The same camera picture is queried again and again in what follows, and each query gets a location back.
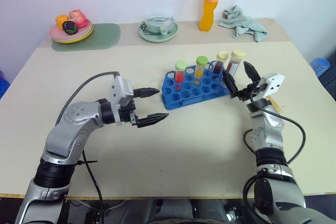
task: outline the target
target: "bottle cap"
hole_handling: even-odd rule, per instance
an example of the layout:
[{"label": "bottle cap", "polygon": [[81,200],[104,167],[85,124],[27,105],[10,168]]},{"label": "bottle cap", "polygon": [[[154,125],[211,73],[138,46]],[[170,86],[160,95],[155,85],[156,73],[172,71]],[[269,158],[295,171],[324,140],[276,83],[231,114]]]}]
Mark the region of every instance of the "bottle cap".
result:
[{"label": "bottle cap", "polygon": [[219,51],[217,54],[217,60],[227,60],[229,58],[229,53],[227,51]]},{"label": "bottle cap", "polygon": [[245,54],[246,53],[243,50],[235,49],[232,51],[231,56],[241,60],[245,56]]},{"label": "bottle cap", "polygon": [[177,71],[184,71],[186,68],[187,68],[187,63],[185,63],[185,61],[183,60],[179,60],[175,64],[175,69]]},{"label": "bottle cap", "polygon": [[196,64],[199,66],[205,66],[208,61],[208,58],[206,58],[205,56],[199,56],[197,57]]}]

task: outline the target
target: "towel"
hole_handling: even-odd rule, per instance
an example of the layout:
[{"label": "towel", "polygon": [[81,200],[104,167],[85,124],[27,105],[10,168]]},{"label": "towel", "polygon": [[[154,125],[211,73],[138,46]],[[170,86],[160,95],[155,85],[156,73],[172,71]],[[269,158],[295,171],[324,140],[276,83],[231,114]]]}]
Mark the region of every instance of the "towel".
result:
[{"label": "towel", "polygon": [[265,28],[253,18],[243,15],[243,10],[236,5],[231,10],[224,10],[224,16],[227,18],[219,21],[220,26],[225,28],[234,28],[232,37],[238,38],[241,34],[252,34],[256,42],[260,42],[267,36]]}]

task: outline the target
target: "test tube rack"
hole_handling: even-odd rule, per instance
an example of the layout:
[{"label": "test tube rack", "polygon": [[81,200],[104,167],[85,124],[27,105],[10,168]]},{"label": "test tube rack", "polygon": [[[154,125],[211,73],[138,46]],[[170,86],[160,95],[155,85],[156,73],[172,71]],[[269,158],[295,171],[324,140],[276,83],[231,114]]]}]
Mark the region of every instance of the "test tube rack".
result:
[{"label": "test tube rack", "polygon": [[222,73],[213,73],[215,61],[208,62],[203,77],[194,77],[195,67],[187,67],[184,72],[184,81],[175,81],[175,71],[166,73],[162,84],[162,100],[167,110],[174,110],[229,95],[229,90],[223,84]]}]

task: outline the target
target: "toy fruit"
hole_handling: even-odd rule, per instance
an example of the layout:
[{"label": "toy fruit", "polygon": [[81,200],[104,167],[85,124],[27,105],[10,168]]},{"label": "toy fruit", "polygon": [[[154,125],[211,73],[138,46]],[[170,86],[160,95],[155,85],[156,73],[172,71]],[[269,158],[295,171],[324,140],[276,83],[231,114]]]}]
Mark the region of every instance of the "toy fruit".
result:
[{"label": "toy fruit", "polygon": [[62,25],[65,21],[69,21],[69,17],[67,15],[59,15],[56,17],[56,25],[60,30],[63,30]]},{"label": "toy fruit", "polygon": [[75,34],[76,32],[78,32],[78,27],[76,26],[76,24],[72,21],[65,21],[62,25],[63,30],[67,33],[67,34]]},{"label": "toy fruit", "polygon": [[78,9],[69,12],[70,20],[75,22],[78,28],[86,27],[88,20],[86,16]]}]

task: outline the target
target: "green mat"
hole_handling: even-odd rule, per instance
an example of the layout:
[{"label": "green mat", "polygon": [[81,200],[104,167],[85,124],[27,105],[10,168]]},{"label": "green mat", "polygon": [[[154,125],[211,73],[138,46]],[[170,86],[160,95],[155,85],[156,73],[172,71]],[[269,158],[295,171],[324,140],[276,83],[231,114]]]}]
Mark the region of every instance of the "green mat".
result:
[{"label": "green mat", "polygon": [[117,24],[94,24],[92,34],[86,39],[73,44],[61,44],[53,41],[51,47],[55,51],[97,50],[114,46],[120,38],[120,27]]}]

